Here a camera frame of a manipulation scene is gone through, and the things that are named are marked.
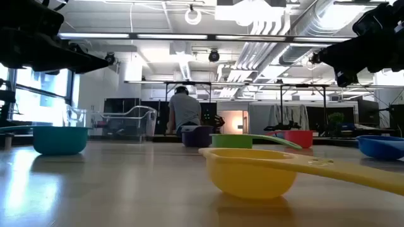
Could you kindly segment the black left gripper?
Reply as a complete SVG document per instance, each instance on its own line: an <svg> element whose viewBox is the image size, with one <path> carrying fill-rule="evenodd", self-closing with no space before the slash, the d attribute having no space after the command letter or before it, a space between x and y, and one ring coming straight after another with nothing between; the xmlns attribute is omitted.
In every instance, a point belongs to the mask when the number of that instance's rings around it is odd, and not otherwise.
<svg viewBox="0 0 404 227"><path fill-rule="evenodd" d="M0 63L11 69L37 72L69 69L88 73L109 63L77 43L55 42L64 22L50 0L0 0Z"/></svg>

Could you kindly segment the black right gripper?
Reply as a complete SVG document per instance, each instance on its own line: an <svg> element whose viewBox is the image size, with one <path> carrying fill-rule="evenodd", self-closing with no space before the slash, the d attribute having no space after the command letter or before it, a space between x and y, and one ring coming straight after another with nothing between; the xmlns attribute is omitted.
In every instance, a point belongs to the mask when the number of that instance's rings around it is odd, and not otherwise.
<svg viewBox="0 0 404 227"><path fill-rule="evenodd" d="M367 69L404 70L404 0L381 3L365 12L352 26L364 40L347 40L316 52L311 63L334 68L339 87L358 83L357 73Z"/></svg>

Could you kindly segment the red measuring cup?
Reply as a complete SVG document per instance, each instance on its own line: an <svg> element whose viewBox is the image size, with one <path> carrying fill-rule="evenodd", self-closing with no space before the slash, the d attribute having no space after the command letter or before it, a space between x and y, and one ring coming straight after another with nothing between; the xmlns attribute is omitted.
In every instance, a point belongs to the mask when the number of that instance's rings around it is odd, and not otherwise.
<svg viewBox="0 0 404 227"><path fill-rule="evenodd" d="M288 130L288 131L273 131L267 132L267 136L274 136L282 134L285 140L296 143L302 148L311 148L313 145L313 131L303 131L303 130Z"/></svg>

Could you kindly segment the teal measuring cup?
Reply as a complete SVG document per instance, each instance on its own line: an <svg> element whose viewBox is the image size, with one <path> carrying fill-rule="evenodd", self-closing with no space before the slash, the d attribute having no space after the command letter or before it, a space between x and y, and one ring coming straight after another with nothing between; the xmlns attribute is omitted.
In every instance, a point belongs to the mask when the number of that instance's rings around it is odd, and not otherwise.
<svg viewBox="0 0 404 227"><path fill-rule="evenodd" d="M46 156L76 155L85 149L88 141L87 127L22 125L0 127L0 132L23 129L32 130L34 150Z"/></svg>

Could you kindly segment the clear plastic basket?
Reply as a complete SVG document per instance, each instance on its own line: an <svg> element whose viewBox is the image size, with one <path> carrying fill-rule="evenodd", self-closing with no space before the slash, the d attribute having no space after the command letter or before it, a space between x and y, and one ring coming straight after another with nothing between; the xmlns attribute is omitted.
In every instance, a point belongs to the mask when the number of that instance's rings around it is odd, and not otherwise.
<svg viewBox="0 0 404 227"><path fill-rule="evenodd" d="M155 134L157 111L138 105L124 113L96 112L66 106L62 124L86 127L91 140L119 140L143 143Z"/></svg>

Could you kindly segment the blue measuring cup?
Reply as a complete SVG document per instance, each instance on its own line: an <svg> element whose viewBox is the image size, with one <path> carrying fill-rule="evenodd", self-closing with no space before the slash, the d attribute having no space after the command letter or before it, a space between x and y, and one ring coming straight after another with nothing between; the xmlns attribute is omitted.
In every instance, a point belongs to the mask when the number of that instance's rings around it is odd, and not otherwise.
<svg viewBox="0 0 404 227"><path fill-rule="evenodd" d="M378 160L404 158L404 138L393 136L358 136L359 150L366 156Z"/></svg>

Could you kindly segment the green measuring cup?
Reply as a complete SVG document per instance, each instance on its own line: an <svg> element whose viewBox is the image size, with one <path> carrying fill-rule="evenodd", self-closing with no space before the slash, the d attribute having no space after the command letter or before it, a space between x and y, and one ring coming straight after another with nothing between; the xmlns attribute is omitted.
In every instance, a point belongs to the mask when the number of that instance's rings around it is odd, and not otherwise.
<svg viewBox="0 0 404 227"><path fill-rule="evenodd" d="M264 139L290 148L302 149L302 147L299 146L298 144L290 142L285 139L272 136L255 135L255 134L212 134L211 146L214 148L251 149L253 147L254 139Z"/></svg>

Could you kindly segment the yellow measuring cup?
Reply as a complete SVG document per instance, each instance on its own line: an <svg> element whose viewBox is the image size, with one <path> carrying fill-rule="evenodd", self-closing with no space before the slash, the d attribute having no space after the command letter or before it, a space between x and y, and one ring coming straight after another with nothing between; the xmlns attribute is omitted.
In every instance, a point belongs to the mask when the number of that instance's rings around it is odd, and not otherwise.
<svg viewBox="0 0 404 227"><path fill-rule="evenodd" d="M210 180L243 199L280 197L298 173L342 180L404 195L404 175L331 159L263 149L201 148Z"/></svg>

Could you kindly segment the purple measuring cup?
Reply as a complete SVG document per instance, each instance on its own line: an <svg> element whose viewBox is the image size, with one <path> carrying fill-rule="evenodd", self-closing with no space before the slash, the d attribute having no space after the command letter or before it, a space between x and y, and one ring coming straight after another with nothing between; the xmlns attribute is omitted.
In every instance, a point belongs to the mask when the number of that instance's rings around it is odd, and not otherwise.
<svg viewBox="0 0 404 227"><path fill-rule="evenodd" d="M211 144L212 132L213 127L209 125L182 126L182 143L185 147L207 148Z"/></svg>

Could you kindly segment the black background monitor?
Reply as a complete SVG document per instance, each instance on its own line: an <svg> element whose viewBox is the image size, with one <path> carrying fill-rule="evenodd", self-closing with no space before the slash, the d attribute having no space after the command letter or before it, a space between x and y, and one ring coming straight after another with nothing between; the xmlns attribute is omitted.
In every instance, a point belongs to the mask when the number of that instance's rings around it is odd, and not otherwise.
<svg viewBox="0 0 404 227"><path fill-rule="evenodd" d="M358 100L359 124L378 126L380 124L379 104L369 100Z"/></svg>

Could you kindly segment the small green background plant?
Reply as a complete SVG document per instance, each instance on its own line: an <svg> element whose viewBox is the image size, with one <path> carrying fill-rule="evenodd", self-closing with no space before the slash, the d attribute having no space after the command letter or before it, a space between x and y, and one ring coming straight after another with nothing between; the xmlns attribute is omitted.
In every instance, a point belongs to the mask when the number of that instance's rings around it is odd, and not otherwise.
<svg viewBox="0 0 404 227"><path fill-rule="evenodd" d="M328 123L329 124L334 124L334 125L338 125L343 123L344 121L344 114L341 112L334 112L330 115L328 115Z"/></svg>

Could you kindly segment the black background cabinet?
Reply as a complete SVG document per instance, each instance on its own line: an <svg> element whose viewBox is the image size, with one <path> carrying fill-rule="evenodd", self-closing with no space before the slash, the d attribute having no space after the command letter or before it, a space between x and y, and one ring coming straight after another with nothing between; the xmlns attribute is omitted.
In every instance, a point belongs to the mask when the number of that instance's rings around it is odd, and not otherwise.
<svg viewBox="0 0 404 227"><path fill-rule="evenodd" d="M140 104L139 98L106 98L103 121L111 129L135 126L141 117Z"/></svg>

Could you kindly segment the grey hanging cloth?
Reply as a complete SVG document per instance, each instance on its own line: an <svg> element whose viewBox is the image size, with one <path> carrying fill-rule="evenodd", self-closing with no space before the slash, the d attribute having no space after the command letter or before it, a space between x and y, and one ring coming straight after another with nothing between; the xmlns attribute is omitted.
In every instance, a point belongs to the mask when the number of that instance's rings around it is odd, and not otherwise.
<svg viewBox="0 0 404 227"><path fill-rule="evenodd" d="M250 103L248 106L249 132L265 134L266 127L278 124L298 126L299 130L309 130L309 118L304 105L259 104Z"/></svg>

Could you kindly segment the long ceiling light strip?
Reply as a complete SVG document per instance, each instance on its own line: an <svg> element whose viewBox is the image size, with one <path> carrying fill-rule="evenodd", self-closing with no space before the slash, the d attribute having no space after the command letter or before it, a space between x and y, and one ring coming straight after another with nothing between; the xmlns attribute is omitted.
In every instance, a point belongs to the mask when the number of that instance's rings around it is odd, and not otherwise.
<svg viewBox="0 0 404 227"><path fill-rule="evenodd" d="M221 35L190 33L59 33L61 39L83 40L183 40L209 42L274 42L297 44L335 44L350 37L302 37L287 35Z"/></svg>

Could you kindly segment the black rack with green lights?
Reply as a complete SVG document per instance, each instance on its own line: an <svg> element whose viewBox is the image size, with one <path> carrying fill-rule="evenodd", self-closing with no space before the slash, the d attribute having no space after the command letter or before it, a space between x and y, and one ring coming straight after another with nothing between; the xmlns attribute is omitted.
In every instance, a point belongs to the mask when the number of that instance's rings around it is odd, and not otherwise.
<svg viewBox="0 0 404 227"><path fill-rule="evenodd" d="M216 103L200 103L201 105L201 120L203 125L215 125L215 116L217 114Z"/></svg>

